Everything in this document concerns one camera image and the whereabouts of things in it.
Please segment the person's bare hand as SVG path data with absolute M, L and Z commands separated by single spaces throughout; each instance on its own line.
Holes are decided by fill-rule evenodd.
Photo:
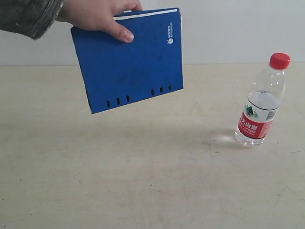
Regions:
M 66 0 L 57 21 L 70 23 L 87 31 L 103 31 L 131 43 L 134 35 L 117 23 L 114 16 L 122 12 L 143 10 L 139 0 Z

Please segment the grey jacket sleeve forearm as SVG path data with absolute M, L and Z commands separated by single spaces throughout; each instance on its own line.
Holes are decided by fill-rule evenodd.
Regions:
M 37 40 L 57 19 L 63 0 L 1 0 L 0 29 Z

